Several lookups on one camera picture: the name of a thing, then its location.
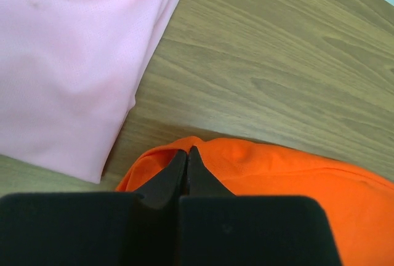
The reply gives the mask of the orange t shirt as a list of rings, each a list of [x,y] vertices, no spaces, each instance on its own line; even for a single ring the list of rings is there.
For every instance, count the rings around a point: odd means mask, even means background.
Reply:
[[[236,195],[303,195],[317,200],[345,265],[393,264],[393,183],[342,161],[241,139],[185,137],[142,154],[117,191],[136,190],[164,169],[178,150],[192,147]]]

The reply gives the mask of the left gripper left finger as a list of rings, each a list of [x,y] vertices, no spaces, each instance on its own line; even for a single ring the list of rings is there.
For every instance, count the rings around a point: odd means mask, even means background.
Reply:
[[[187,154],[133,192],[1,198],[2,265],[172,265]]]

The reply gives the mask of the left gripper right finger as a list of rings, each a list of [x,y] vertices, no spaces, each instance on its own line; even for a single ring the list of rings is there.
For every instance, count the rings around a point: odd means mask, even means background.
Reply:
[[[180,265],[340,265],[323,208],[306,196],[236,196],[191,148],[179,201]]]

